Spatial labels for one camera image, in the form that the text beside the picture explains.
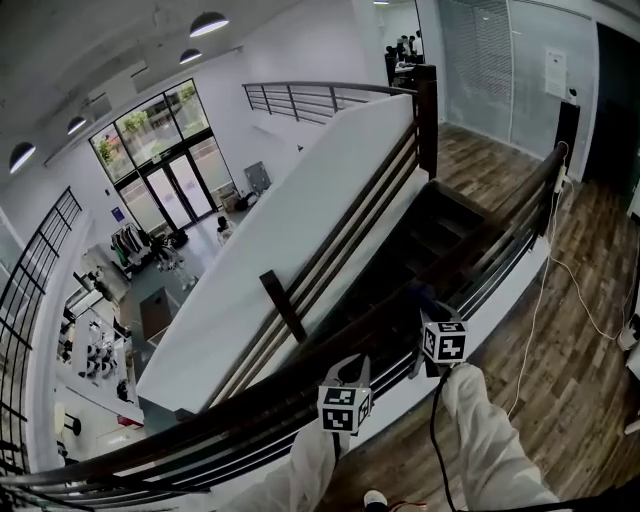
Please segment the dark blue cloth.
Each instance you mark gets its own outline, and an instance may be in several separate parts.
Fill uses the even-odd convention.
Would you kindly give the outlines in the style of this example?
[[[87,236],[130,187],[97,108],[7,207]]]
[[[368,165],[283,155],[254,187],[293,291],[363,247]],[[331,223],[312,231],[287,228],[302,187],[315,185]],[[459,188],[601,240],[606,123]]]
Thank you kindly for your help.
[[[435,299],[433,288],[422,281],[411,281],[406,291],[407,301],[425,312],[431,319],[437,319],[441,307]]]

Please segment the large window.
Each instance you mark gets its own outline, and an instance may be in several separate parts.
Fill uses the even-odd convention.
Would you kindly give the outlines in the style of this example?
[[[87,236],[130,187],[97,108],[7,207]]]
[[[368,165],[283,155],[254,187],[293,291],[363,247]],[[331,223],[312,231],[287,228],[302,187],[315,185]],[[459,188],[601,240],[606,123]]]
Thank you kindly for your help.
[[[91,137],[90,144],[110,181],[117,183],[208,128],[189,79],[120,116]]]

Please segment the white work table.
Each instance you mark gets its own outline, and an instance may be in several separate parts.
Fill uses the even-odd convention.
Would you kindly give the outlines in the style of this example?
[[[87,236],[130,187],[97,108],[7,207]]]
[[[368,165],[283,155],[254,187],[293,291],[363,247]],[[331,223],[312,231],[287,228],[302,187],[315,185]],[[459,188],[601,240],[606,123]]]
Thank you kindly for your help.
[[[137,406],[129,331],[118,323],[118,308],[89,298],[63,310],[58,361],[91,392]]]

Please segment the black metal balcony railing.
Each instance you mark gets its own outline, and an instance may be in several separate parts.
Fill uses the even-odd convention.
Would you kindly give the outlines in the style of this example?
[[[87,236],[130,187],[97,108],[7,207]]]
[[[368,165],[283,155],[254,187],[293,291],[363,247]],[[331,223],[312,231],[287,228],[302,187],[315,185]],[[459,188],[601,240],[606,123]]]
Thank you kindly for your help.
[[[321,126],[352,107],[395,96],[417,96],[416,91],[405,88],[345,82],[260,82],[242,88],[253,111]]]
[[[26,375],[33,331],[49,277],[82,208],[67,188],[17,260],[0,292],[0,476],[29,471],[26,448]]]

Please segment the dark wooden handrail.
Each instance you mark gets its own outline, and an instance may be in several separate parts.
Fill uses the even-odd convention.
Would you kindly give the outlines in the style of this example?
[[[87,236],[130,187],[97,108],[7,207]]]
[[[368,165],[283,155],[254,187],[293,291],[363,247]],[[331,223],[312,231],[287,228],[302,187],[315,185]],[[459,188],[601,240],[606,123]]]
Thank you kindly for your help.
[[[416,168],[337,277],[301,319],[306,339],[300,343],[289,336],[247,388],[202,411],[212,392],[207,391],[195,405],[183,406],[178,424],[160,434],[78,464],[3,477],[0,486],[24,501],[89,511],[131,507],[205,491],[288,454],[295,435],[319,420],[318,389],[325,374],[338,361],[357,353],[368,355],[371,360],[371,411],[375,410],[381,397],[409,377],[416,362],[421,339],[415,350],[393,352],[378,364],[372,362],[367,352],[375,348],[374,331],[398,314],[401,306],[409,304],[408,284],[422,281],[435,290],[435,286],[447,285],[452,276],[460,273],[464,283],[450,299],[443,302],[434,293],[436,301],[456,309],[466,322],[471,306],[492,293],[496,281],[541,233],[565,155],[564,145],[555,147],[513,199],[496,211],[485,211],[464,196],[459,199],[485,213],[484,221],[444,259],[406,282],[326,342],[313,345],[309,341],[313,332],[365,268],[420,190],[425,185],[444,185]],[[247,226],[270,232],[273,240],[252,249],[253,236],[245,230],[236,233],[228,248],[232,261],[247,267],[249,258],[255,257],[262,269],[277,275],[291,272],[289,287],[364,185],[348,196],[346,204],[338,210],[338,219],[328,228],[320,226],[319,215],[313,215],[302,228],[294,227],[294,222],[308,213],[312,201],[319,197],[318,185],[313,185],[308,194],[298,195],[296,205],[286,210],[281,221],[269,221],[264,209],[255,210]],[[233,341],[245,348],[269,313],[272,301],[263,285],[247,272],[241,272],[232,279],[229,292],[200,299],[199,305],[205,310],[205,346],[197,357],[204,360],[219,353],[222,341]]]

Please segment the grey panel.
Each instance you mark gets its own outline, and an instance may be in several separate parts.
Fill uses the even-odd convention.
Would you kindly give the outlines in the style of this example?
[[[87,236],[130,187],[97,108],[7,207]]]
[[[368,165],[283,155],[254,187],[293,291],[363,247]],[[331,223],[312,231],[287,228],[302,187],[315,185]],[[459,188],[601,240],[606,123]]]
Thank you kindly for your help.
[[[272,182],[262,161],[258,161],[244,169],[250,190],[256,195],[266,192]]]

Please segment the glass entrance door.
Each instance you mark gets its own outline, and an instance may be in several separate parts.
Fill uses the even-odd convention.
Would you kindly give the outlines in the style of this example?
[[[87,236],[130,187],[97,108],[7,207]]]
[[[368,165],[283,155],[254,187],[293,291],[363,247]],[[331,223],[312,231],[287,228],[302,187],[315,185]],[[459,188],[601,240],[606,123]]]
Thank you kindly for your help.
[[[185,153],[157,166],[144,180],[172,230],[192,226],[210,211],[192,161]]]

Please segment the dark low table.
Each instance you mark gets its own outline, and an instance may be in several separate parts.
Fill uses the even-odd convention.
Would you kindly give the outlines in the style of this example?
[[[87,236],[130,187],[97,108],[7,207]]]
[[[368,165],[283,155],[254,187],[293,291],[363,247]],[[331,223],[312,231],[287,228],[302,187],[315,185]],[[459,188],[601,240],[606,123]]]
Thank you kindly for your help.
[[[172,322],[169,297],[159,288],[140,303],[140,320],[144,340],[157,347]]]

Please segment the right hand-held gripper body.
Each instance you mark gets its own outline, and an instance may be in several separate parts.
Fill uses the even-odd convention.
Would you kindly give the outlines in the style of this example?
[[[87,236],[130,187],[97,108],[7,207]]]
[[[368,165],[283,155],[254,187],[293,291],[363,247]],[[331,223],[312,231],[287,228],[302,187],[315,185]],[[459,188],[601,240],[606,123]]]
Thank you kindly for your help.
[[[437,377],[438,367],[460,363],[464,360],[465,345],[468,337],[466,322],[435,322],[423,325],[422,338],[410,379],[414,379],[425,368],[429,378]]]

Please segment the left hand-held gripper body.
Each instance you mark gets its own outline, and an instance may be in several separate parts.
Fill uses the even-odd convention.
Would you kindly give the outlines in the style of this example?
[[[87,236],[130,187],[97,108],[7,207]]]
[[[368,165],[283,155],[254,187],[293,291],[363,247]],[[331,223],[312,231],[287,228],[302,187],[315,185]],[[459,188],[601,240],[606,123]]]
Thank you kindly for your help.
[[[372,408],[372,388],[322,384],[317,410],[325,432],[357,435]]]

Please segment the white locker cabinet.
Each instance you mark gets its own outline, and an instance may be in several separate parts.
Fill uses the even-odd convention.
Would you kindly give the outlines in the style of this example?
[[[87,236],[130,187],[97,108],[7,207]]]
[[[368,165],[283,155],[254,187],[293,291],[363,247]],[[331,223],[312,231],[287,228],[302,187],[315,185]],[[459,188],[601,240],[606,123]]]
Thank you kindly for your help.
[[[86,250],[82,266],[87,275],[94,276],[104,285],[115,302],[121,302],[130,290],[130,281],[99,245]]]

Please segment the small white device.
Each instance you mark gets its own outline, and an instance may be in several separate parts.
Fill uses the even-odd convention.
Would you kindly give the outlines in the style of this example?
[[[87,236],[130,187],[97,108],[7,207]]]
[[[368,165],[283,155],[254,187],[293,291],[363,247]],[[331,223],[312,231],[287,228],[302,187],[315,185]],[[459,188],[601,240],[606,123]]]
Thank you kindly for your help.
[[[630,350],[640,341],[640,315],[634,313],[625,323],[618,336],[618,345],[623,352]]]

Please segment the dark staircase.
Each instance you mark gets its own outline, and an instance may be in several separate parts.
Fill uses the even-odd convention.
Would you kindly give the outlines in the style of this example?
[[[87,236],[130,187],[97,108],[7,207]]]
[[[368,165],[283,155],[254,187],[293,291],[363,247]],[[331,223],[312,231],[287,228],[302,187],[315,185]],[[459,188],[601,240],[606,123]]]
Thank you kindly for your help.
[[[374,309],[406,282],[444,259],[485,219],[486,214],[463,203],[444,185],[425,185],[407,211],[356,277],[335,307],[310,337],[320,345]],[[436,297],[450,299],[464,283],[458,273],[449,283],[435,286]],[[386,356],[417,348],[421,339],[418,305],[409,299],[398,314],[374,331],[374,347],[367,350],[376,364]]]

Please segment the person's right forearm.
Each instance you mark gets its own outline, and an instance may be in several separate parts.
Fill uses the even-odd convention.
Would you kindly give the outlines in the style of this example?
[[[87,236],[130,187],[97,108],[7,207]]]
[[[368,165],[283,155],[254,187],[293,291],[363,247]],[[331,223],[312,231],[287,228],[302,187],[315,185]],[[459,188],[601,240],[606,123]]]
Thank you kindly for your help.
[[[481,369],[468,363],[456,366],[443,386],[442,399],[457,425],[469,509],[498,511],[559,501],[525,454],[507,413],[489,400]]]

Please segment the white paper notice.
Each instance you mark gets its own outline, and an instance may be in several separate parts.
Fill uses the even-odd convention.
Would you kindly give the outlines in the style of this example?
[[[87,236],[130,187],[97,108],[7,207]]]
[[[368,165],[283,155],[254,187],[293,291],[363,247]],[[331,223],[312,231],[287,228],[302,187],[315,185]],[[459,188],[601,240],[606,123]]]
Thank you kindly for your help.
[[[562,50],[545,49],[544,90],[547,94],[565,98],[567,79],[567,56]]]

